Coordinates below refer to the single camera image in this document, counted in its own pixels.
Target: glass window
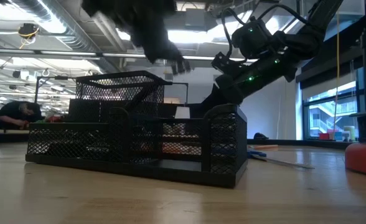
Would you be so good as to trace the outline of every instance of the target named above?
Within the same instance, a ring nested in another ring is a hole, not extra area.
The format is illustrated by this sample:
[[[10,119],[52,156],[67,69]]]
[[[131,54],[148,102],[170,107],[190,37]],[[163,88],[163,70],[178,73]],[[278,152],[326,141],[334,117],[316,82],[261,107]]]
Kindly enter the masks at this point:
[[[356,97],[350,97],[335,101],[328,101],[309,106],[309,135],[319,137],[320,133],[332,132],[334,129],[334,112],[337,108],[335,119],[335,131],[344,132],[352,127],[355,128],[355,137],[359,136],[356,118],[349,117],[357,113]]]
[[[352,92],[355,95],[355,91],[356,91],[356,81],[353,81],[353,82],[350,82],[350,83],[347,83],[345,85],[338,87],[338,95],[343,94],[343,93],[350,93],[350,92]],[[324,98],[335,96],[336,93],[337,93],[337,89],[333,88],[331,90],[325,91],[324,93],[320,93],[315,96],[312,96],[312,97],[308,98],[307,101],[312,102],[315,100],[321,100]]]

